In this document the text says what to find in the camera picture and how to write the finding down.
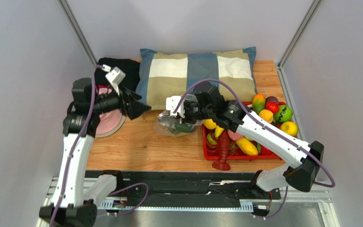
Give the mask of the dark green toy avocado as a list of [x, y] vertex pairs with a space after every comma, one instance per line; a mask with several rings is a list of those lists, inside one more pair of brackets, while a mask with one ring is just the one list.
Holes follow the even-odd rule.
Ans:
[[176, 123], [174, 124], [173, 134], [180, 133], [193, 133], [197, 129], [197, 126], [190, 123]]

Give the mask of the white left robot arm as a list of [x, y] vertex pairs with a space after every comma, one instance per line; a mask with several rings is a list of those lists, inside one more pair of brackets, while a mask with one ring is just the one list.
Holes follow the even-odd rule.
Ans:
[[141, 96], [127, 88], [99, 95], [95, 80], [90, 78], [73, 82], [71, 92], [73, 101], [63, 121], [63, 159], [57, 186], [50, 204], [40, 208], [39, 217], [51, 227], [92, 227], [99, 205], [121, 182], [119, 171], [104, 171], [84, 191], [87, 160], [100, 115], [120, 110], [133, 120], [151, 107], [140, 102]]

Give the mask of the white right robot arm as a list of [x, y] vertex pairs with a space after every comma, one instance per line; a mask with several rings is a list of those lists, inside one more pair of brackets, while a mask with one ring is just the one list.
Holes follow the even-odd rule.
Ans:
[[211, 119], [216, 125], [246, 136], [270, 149], [285, 161], [285, 166], [272, 170], [260, 170], [252, 183], [264, 191], [291, 186], [302, 192], [309, 192], [316, 183], [315, 178], [322, 165], [324, 145], [318, 141], [308, 143], [288, 135], [276, 126], [266, 122], [244, 105], [234, 91], [234, 100], [226, 101], [212, 82], [229, 86], [217, 79], [203, 79], [191, 85], [197, 98], [196, 103], [185, 104], [182, 96], [176, 110], [182, 110], [187, 122]]

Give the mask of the clear zip top bag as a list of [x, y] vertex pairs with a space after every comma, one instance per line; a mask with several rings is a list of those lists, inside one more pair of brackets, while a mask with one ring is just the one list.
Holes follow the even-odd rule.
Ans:
[[[174, 124], [184, 123], [183, 120], [184, 120], [184, 118], [170, 117], [169, 112], [166, 111], [166, 109], [165, 109], [157, 116], [157, 120], [154, 125], [154, 130], [157, 132], [157, 134], [164, 135], [164, 136], [179, 137], [179, 136], [187, 135], [188, 133], [173, 134]], [[197, 121], [196, 123], [192, 123], [192, 124], [196, 125], [198, 128], [199, 126], [201, 126], [203, 124], [203, 122], [204, 121], [202, 120], [202, 121]]]

